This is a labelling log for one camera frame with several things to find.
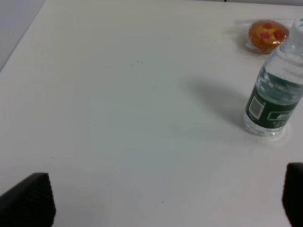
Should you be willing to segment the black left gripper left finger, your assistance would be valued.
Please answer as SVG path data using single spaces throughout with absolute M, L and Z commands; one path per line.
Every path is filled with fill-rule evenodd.
M 0 196 L 2 227 L 51 227 L 55 215 L 48 173 L 33 173 Z

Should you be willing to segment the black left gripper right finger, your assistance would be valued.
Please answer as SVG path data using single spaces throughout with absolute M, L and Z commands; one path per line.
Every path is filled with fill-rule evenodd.
M 303 164 L 289 163 L 282 195 L 285 214 L 292 227 L 303 227 Z

